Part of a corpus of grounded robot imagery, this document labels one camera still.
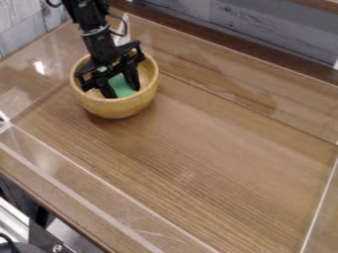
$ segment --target green object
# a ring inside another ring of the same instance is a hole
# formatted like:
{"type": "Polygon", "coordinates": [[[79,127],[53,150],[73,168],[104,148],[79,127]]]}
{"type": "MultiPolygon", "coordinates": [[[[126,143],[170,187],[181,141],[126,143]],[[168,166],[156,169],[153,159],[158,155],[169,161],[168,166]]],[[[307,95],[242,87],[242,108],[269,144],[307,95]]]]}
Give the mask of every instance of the green object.
{"type": "MultiPolygon", "coordinates": [[[[97,70],[100,72],[104,72],[106,68],[100,67],[97,68],[97,70]]],[[[117,98],[124,98],[137,93],[137,91],[133,90],[132,87],[128,85],[122,74],[118,74],[114,77],[112,77],[108,82],[109,82],[110,88],[113,89],[116,93],[117,98]]]]}

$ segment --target wooden table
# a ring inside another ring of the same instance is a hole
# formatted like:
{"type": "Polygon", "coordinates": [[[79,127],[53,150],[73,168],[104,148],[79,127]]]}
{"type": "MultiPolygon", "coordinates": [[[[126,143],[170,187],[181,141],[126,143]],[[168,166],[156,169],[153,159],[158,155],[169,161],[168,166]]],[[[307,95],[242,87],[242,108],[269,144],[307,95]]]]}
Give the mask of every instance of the wooden table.
{"type": "Polygon", "coordinates": [[[105,251],[299,252],[336,161],[336,86],[130,22],[161,87],[126,120],[73,100],[70,23],[1,63],[1,173],[105,251]]]}

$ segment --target yellow bowl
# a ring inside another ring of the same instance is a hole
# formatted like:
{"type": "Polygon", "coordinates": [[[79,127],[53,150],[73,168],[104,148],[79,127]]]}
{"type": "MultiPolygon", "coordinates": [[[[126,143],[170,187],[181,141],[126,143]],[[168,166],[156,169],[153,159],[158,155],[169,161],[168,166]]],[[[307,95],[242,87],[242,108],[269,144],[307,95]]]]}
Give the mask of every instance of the yellow bowl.
{"type": "Polygon", "coordinates": [[[122,119],[140,113],[150,104],[158,88],[158,67],[152,57],[145,53],[144,55],[145,60],[137,67],[141,89],[136,94],[117,99],[105,99],[96,89],[81,91],[73,73],[88,62],[89,55],[74,63],[69,72],[69,84],[81,107],[90,114],[105,119],[122,119]]]}

